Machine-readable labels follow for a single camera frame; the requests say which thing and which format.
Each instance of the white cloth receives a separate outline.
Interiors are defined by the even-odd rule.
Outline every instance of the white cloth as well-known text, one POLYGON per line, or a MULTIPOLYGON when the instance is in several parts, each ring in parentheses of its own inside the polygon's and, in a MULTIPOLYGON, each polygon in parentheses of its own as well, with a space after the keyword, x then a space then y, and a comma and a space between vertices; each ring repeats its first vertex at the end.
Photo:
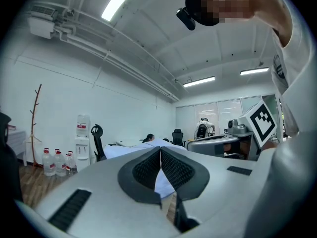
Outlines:
MULTIPOLYGON (((111 158, 115 158, 118 156, 122 156, 125 154, 129 154, 132 152, 136 152, 139 150, 143 150, 146 148, 153 148, 156 146, 168 146, 168 147, 175 147, 175 148, 180 148, 182 150, 186 150, 184 147, 182 146, 178 146, 178 145, 173 145, 169 142, 166 142, 162 139, 155 139, 151 142, 146 142, 146 143, 141 143, 137 146, 134 147, 124 147, 124 146, 110 146, 110 145, 106 145, 105 149, 104 149, 104 153, 105 156, 107 157, 107 159, 111 159, 111 158)), ((172 185, 169 183, 168 179, 166 178, 164 172, 162 171, 162 169, 159 171, 157 179, 156 179, 156 183, 155 183, 155 192, 157 192, 158 194, 160 194, 161 198, 165 198, 169 195, 171 195, 172 193, 175 192, 174 188, 172 187, 172 185)))
POLYGON ((291 13, 293 30, 291 39, 284 48, 278 36, 273 31, 277 55, 274 57, 271 74, 281 99, 285 120, 285 132, 289 136, 295 136, 299 129, 292 113, 284 102, 283 94, 293 84, 301 71, 305 67, 310 66, 311 59, 309 58, 315 53, 315 46, 311 32, 305 22, 299 18, 293 5, 291 5, 288 0, 283 1, 291 13))

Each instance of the wooden floor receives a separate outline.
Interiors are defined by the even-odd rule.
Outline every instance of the wooden floor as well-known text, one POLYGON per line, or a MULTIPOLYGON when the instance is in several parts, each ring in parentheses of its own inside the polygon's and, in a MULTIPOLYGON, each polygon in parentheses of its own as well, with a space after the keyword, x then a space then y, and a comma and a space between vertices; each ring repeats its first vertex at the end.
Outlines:
MULTIPOLYGON (((67 177, 44 175, 42 168, 34 168, 30 165, 26 167, 19 164, 20 183, 22 189, 23 202, 35 208, 36 205, 51 190, 67 180, 67 177)), ((168 209, 167 218, 173 223, 176 206, 176 193, 173 195, 171 205, 168 209)))

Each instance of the window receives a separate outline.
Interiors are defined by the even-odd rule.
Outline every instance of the window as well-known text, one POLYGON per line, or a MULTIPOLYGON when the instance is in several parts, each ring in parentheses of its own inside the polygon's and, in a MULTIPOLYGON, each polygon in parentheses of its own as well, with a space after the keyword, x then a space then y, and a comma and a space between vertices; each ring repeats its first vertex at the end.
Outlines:
POLYGON ((253 107, 257 103, 259 103, 260 100, 261 100, 260 96, 254 96, 254 97, 241 99, 241 105, 242 105, 243 113, 248 111, 249 108, 253 107))
POLYGON ((196 105, 196 123, 201 118, 207 118, 209 122, 214 124, 215 135, 219 135, 219 117, 218 105, 215 103, 196 105))
POLYGON ((176 108, 176 129, 182 130, 184 141, 194 138, 196 130, 194 106, 176 108))
POLYGON ((220 134, 228 128, 228 122, 242 115, 240 99, 218 102, 220 134))

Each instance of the person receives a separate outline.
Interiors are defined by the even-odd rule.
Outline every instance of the person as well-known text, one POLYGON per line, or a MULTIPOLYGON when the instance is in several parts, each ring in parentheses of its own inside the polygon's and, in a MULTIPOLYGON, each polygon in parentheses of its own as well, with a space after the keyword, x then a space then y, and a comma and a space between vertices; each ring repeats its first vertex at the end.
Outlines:
POLYGON ((154 138, 154 135, 153 134, 149 134, 147 135, 147 137, 142 141, 142 143, 146 143, 146 142, 151 142, 153 141, 155 138, 154 138))
MULTIPOLYGON (((290 0, 186 0, 188 13, 209 25, 247 20, 253 17, 273 29, 276 55, 271 68, 272 80, 281 100, 285 130, 295 136, 298 126, 283 94, 296 80, 300 72, 310 66, 315 56, 313 36, 290 0)), ((275 147, 268 141, 264 149, 275 147)))

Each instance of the coat rack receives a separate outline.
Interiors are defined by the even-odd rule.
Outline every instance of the coat rack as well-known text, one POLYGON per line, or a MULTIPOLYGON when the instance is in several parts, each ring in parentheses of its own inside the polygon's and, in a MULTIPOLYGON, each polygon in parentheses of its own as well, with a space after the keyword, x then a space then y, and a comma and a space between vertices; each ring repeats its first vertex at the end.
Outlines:
POLYGON ((30 112, 32 113, 32 125, 31 125, 31 135, 29 136, 28 140, 25 141, 25 143, 31 143, 32 145, 32 155, 33 155, 33 166, 34 167, 40 167, 42 168, 43 165, 38 164, 35 160, 35 154, 34 154, 34 143, 41 143, 41 140, 39 140, 36 136, 34 136, 33 134, 33 127, 36 125, 36 123, 34 123, 34 116, 35 116, 35 107, 39 104, 37 103, 38 101, 38 97, 39 97, 39 93, 41 90, 42 84, 40 84, 39 89, 36 92, 36 98, 35 98, 35 102, 34 102, 34 106, 33 106, 33 111, 30 110, 30 112))

